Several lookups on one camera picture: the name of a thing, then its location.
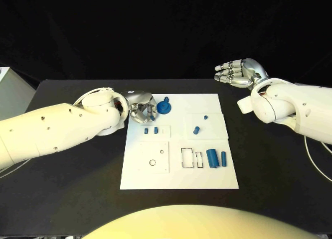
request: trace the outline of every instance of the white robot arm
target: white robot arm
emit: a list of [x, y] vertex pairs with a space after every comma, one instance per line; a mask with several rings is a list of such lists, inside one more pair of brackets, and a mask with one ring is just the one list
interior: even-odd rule
[[84, 94], [74, 105], [58, 104], [1, 120], [0, 169], [66, 150], [95, 135], [114, 133], [124, 127], [128, 110], [136, 122], [154, 120], [152, 94], [134, 91], [118, 94], [111, 88], [100, 88]]
[[251, 58], [231, 61], [215, 70], [222, 70], [214, 76], [217, 81], [251, 90], [238, 101], [244, 114], [254, 111], [264, 123], [284, 124], [296, 133], [332, 144], [332, 88], [270, 78]]

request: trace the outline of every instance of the robotic hand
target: robotic hand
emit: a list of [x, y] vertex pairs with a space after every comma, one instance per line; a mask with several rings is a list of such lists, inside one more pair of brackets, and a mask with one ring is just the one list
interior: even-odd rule
[[264, 123], [284, 124], [296, 133], [332, 144], [332, 88], [270, 78], [251, 58], [230, 61], [215, 70], [221, 70], [214, 76], [217, 81], [251, 90], [238, 101], [244, 114], [254, 111]]
[[74, 105], [58, 104], [1, 120], [0, 169], [66, 150], [95, 135], [114, 133], [124, 127], [128, 110], [139, 123], [156, 119], [152, 93], [128, 91], [118, 94], [111, 88], [100, 88], [85, 93]]

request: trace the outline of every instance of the small blue piece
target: small blue piece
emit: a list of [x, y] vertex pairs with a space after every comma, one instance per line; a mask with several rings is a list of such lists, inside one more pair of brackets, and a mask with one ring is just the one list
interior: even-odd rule
[[217, 155], [217, 150], [215, 150], [215, 149], [209, 149], [209, 150], [206, 151], [206, 157], [208, 157], [209, 167], [211, 167], [211, 168], [219, 167], [219, 164], [218, 164], [218, 155]]
[[227, 166], [225, 152], [221, 152], [221, 162], [222, 162], [222, 167], [225, 167]]
[[199, 132], [199, 127], [196, 126], [193, 130], [193, 134], [198, 134], [198, 132]]
[[165, 101], [157, 103], [157, 112], [162, 115], [166, 115], [170, 112], [169, 98], [165, 97]]

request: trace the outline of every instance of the white board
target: white board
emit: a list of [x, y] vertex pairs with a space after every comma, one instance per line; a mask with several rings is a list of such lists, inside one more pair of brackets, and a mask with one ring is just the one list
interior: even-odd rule
[[[156, 121], [139, 124], [128, 120], [128, 133], [121, 173], [121, 189], [234, 189], [238, 188], [224, 115], [217, 94], [156, 94], [156, 102], [169, 97], [172, 111]], [[193, 126], [199, 126], [198, 135]], [[166, 154], [160, 155], [167, 142]], [[182, 148], [192, 149], [193, 167], [182, 167]], [[221, 165], [227, 152], [227, 167], [209, 168], [206, 150], [214, 148]], [[196, 152], [201, 152], [202, 168]]]

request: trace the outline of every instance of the black table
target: black table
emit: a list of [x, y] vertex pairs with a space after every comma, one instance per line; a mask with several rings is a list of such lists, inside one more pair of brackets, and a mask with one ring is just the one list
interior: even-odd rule
[[[115, 218], [173, 204], [242, 209], [332, 234], [332, 183], [310, 163], [303, 136], [240, 112], [237, 101], [248, 90], [212, 79], [48, 80], [27, 110], [72, 104], [98, 87], [154, 94], [218, 93], [240, 189], [120, 190], [126, 127], [33, 159], [0, 179], [0, 235], [85, 235]], [[332, 177], [332, 157], [319, 142], [307, 141], [315, 162]]]

